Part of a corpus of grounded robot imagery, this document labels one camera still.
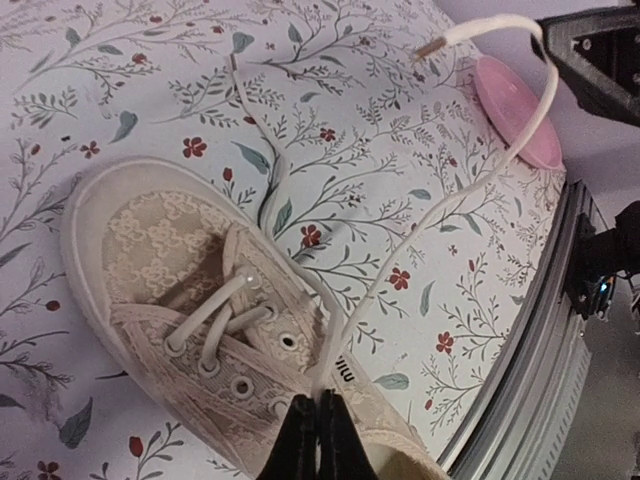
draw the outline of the shoelace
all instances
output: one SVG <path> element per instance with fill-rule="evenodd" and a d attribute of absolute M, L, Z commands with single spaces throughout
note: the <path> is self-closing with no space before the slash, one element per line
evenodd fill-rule
<path fill-rule="evenodd" d="M 415 52 L 416 60 L 420 60 L 424 56 L 430 55 L 441 48 L 456 45 L 475 36 L 494 30 L 501 30 L 503 28 L 521 28 L 527 30 L 538 40 L 540 45 L 542 45 L 542 29 L 535 21 L 519 15 L 498 15 L 486 19 L 472 20 L 451 28 L 446 31 L 442 37 L 439 37 L 431 44 L 418 49 Z M 416 228 L 404 238 L 404 240 L 386 259 L 379 270 L 380 273 L 367 290 L 361 302 L 356 306 L 356 309 L 349 318 L 348 323 L 345 323 L 344 311 L 333 292 L 324 285 L 319 278 L 304 269 L 304 267 L 299 265 L 295 260 L 287 255 L 283 255 L 283 258 L 294 273 L 320 296 L 329 313 L 324 343 L 320 351 L 318 363 L 313 367 L 312 371 L 313 386 L 311 395 L 313 398 L 318 400 L 322 392 L 330 388 L 329 381 L 333 363 L 336 361 L 351 338 L 353 330 L 356 328 L 358 323 L 362 321 L 364 315 L 375 301 L 377 292 L 381 289 L 383 282 L 386 280 L 386 272 L 390 271 L 392 266 L 397 263 L 400 254 L 416 242 L 419 235 L 427 227 L 431 226 L 431 223 L 434 220 L 437 220 L 437 217 L 442 211 L 456 204 L 460 200 L 464 200 L 469 195 L 479 191 L 494 181 L 500 171 L 509 164 L 509 162 L 518 155 L 520 150 L 522 150 L 529 140 L 531 140 L 531 137 L 533 137 L 549 111 L 558 88 L 558 70 L 546 55 L 544 57 L 549 67 L 547 73 L 547 85 L 544 93 L 535 113 L 518 138 L 507 150 L 504 158 L 490 173 L 466 188 L 445 197 L 422 217 Z M 287 159 L 285 153 L 286 149 L 275 137 L 269 126 L 260 118 L 260 115 L 251 111 L 251 103 L 249 102 L 247 93 L 243 87 L 242 80 L 240 79 L 240 73 L 234 55 L 231 56 L 231 72 L 236 90 L 242 101 L 243 108 L 247 114 L 255 120 L 264 137 L 271 143 L 272 147 L 280 157 L 277 164 L 278 168 L 273 179 L 272 187 L 274 188 L 274 193 L 272 197 L 267 200 L 261 219 L 264 234 L 275 245 L 276 242 L 271 232 L 273 231 L 272 227 L 277 216 L 275 213 L 277 211 L 276 207 L 280 207 L 284 204 L 283 192 L 286 192 L 289 187 L 291 162 Z M 211 295 L 211 297 L 209 297 L 195 312 L 193 312 L 182 325 L 180 325 L 166 338 L 164 343 L 166 353 L 173 357 L 182 355 L 186 350 L 187 339 L 193 335 L 198 327 L 200 327 L 216 310 L 220 309 L 209 329 L 202 349 L 202 355 L 198 362 L 198 369 L 203 376 L 212 377 L 216 375 L 220 369 L 220 364 L 217 360 L 217 350 L 224 333 L 233 334 L 244 328 L 244 326 L 250 322 L 273 318 L 273 316 L 278 314 L 273 305 L 262 304 L 239 315 L 238 317 L 232 318 L 231 307 L 226 304 L 226 302 L 231 295 L 241 288 L 260 288 L 259 275 L 249 267 L 240 267 L 232 279 L 228 280 L 220 289 Z M 274 405 L 271 405 L 271 408 L 282 413 L 286 411 L 286 402 L 281 399 L 276 399 Z"/>
<path fill-rule="evenodd" d="M 271 302 L 264 302 L 237 317 L 232 318 L 233 310 L 226 303 L 229 297 L 241 288 L 257 290 L 262 285 L 260 276 L 248 266 L 241 266 L 235 275 L 216 290 L 186 320 L 176 328 L 164 341 L 164 350 L 171 357 L 182 356 L 187 349 L 187 339 L 194 334 L 207 319 L 218 309 L 218 315 L 207 333 L 202 354 L 198 361 L 198 370 L 204 377 L 213 377 L 220 371 L 217 353 L 222 336 L 234 334 L 246 325 L 259 320 L 268 320 L 278 315 L 277 307 Z"/>

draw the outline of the beige lace sneaker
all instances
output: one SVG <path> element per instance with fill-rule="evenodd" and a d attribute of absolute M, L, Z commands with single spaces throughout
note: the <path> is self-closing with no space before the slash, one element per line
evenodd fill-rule
<path fill-rule="evenodd" d="M 69 200 L 71 289 L 105 347 L 158 403 L 251 477 L 294 395 L 310 391 L 322 316 L 259 229 L 177 165 L 127 160 Z M 345 353 L 332 382 L 381 480 L 444 479 Z"/>

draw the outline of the metal eyelet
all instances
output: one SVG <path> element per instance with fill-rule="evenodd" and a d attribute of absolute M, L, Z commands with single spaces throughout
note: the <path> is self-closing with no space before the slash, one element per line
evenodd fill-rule
<path fill-rule="evenodd" d="M 244 277 L 245 285 L 251 290 L 257 290 L 262 286 L 262 277 L 255 268 L 243 265 L 236 270 L 236 273 Z"/>
<path fill-rule="evenodd" d="M 236 377 L 231 382 L 231 392 L 238 400 L 246 400 L 253 395 L 253 382 L 248 377 Z"/>
<path fill-rule="evenodd" d="M 169 338 L 170 337 L 164 339 L 164 352 L 172 358 L 178 358 L 184 355 L 184 352 L 187 351 L 187 342 L 184 342 L 182 345 L 180 345 L 180 348 L 178 350 L 174 350 L 171 346 Z"/>
<path fill-rule="evenodd" d="M 220 369 L 222 368 L 222 366 L 220 365 L 220 361 L 216 358 L 215 359 L 215 365 L 213 366 L 212 369 L 209 369 L 209 367 L 207 367 L 204 362 L 202 361 L 202 359 L 200 359 L 198 361 L 198 373 L 200 375 L 202 375 L 205 378 L 213 378 L 215 377 L 218 373 L 220 373 Z"/>
<path fill-rule="evenodd" d="M 285 350 L 293 352 L 298 349 L 298 341 L 296 337 L 290 333 L 280 334 L 280 346 Z"/>
<path fill-rule="evenodd" d="M 269 412 L 280 420 L 284 420 L 288 410 L 289 401 L 284 397 L 276 397 L 269 402 Z"/>

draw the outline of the pink object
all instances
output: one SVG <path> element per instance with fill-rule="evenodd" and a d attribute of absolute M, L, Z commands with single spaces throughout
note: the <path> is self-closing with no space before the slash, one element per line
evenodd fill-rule
<path fill-rule="evenodd" d="M 478 59 L 474 80 L 484 110 L 498 133 L 511 144 L 532 117 L 538 98 L 509 67 L 490 56 Z M 519 156 L 537 168 L 564 169 L 560 141 L 549 118 L 542 121 Z"/>

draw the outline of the floral print sheet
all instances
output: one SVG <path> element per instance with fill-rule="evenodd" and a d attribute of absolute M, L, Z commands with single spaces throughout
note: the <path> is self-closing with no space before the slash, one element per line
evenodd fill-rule
<path fill-rule="evenodd" d="M 564 181 L 517 162 L 379 271 L 504 150 L 471 44 L 411 62 L 448 25 L 429 0 L 3 0 L 0 479 L 239 475 L 106 354 L 70 296 L 58 234 L 83 172 L 133 155 L 192 168 L 257 218 L 279 155 L 252 115 L 293 163 L 278 246 L 347 313 L 386 276 L 349 347 L 442 452 L 523 303 Z"/>

